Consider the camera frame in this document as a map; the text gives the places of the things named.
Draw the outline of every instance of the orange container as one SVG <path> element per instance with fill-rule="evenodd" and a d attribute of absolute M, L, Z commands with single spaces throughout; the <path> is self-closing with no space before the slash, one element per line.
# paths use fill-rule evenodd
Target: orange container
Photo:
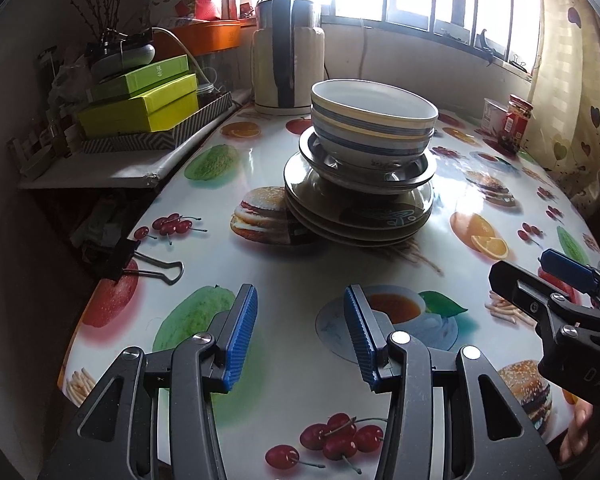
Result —
<path fill-rule="evenodd" d="M 240 22 L 192 23 L 171 31 L 194 57 L 240 46 Z M 154 47 L 156 61 L 184 54 L 171 36 L 159 30 L 154 32 Z"/>

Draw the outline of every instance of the blue gripper pad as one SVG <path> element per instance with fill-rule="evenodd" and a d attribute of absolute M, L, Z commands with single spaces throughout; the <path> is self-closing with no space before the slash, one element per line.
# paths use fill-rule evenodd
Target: blue gripper pad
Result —
<path fill-rule="evenodd" d="M 380 375 L 376 367 L 376 348 L 351 286 L 348 286 L 345 290 L 343 308 L 344 319 L 347 322 L 351 342 L 356 351 L 360 373 L 365 383 L 375 392 L 380 385 Z"/>
<path fill-rule="evenodd" d="M 590 267 L 571 260 L 553 249 L 547 249 L 542 253 L 540 266 L 545 272 L 554 275 L 584 294 L 594 294 L 598 288 L 598 282 Z"/>
<path fill-rule="evenodd" d="M 218 345 L 226 350 L 222 384 L 227 392 L 240 380 L 257 315 L 258 293 L 253 285 L 243 285 L 218 337 Z"/>

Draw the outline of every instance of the human hand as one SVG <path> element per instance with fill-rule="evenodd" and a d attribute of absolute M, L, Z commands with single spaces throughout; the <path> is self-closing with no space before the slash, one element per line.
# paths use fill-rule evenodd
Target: human hand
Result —
<path fill-rule="evenodd" d="M 567 435 L 560 446 L 560 462 L 565 463 L 580 455 L 589 445 L 587 424 L 593 415 L 593 406 L 586 400 L 578 399 L 573 412 L 573 420 L 569 424 Z"/>

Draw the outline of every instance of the striped box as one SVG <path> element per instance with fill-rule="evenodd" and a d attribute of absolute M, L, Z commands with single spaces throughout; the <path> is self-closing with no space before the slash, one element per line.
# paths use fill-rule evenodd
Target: striped box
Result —
<path fill-rule="evenodd" d="M 190 136 L 227 111 L 231 104 L 231 94 L 226 93 L 207 106 L 200 108 L 191 117 L 169 131 L 85 140 L 82 143 L 82 151 L 84 153 L 110 153 L 175 150 Z"/>

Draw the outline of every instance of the lime green box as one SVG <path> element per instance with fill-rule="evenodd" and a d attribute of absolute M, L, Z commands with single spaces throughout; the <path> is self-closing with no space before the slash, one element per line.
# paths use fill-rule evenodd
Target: lime green box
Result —
<path fill-rule="evenodd" d="M 87 90 L 87 97 L 90 103 L 129 99 L 160 86 L 162 83 L 183 76 L 188 71 L 187 56 L 172 57 L 137 68 L 111 81 L 100 83 Z"/>

